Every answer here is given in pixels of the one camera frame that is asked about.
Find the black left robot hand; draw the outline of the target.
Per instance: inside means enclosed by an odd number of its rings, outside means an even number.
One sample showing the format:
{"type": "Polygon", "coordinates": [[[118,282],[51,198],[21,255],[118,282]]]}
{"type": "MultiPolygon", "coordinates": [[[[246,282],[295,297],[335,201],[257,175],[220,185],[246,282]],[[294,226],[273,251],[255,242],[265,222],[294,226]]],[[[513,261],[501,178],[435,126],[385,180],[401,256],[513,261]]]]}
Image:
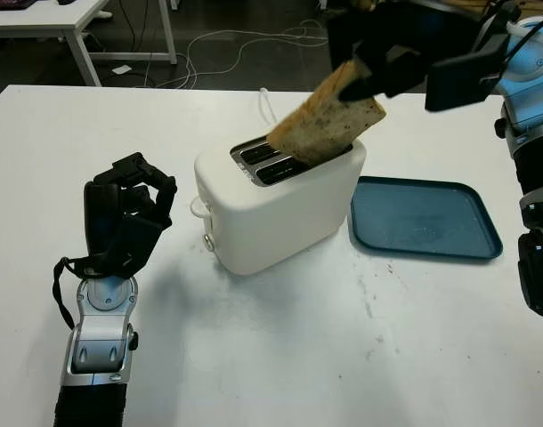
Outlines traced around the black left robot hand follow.
{"type": "Polygon", "coordinates": [[[99,275],[129,278],[150,258],[172,225],[175,177],[135,152],[84,187],[85,265],[99,275]]]}

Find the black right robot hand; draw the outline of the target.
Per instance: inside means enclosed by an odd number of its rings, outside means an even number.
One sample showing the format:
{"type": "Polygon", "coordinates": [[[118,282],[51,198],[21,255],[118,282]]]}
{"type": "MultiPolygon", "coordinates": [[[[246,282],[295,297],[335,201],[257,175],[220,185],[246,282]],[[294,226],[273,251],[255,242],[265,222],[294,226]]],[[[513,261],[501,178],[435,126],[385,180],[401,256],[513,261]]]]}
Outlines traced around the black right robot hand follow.
{"type": "Polygon", "coordinates": [[[337,95],[342,102],[363,101],[383,93],[392,98],[405,93],[425,79],[426,64],[419,52],[397,46],[399,13],[386,6],[372,12],[348,11],[327,24],[331,67],[354,67],[354,75],[337,95]]]}

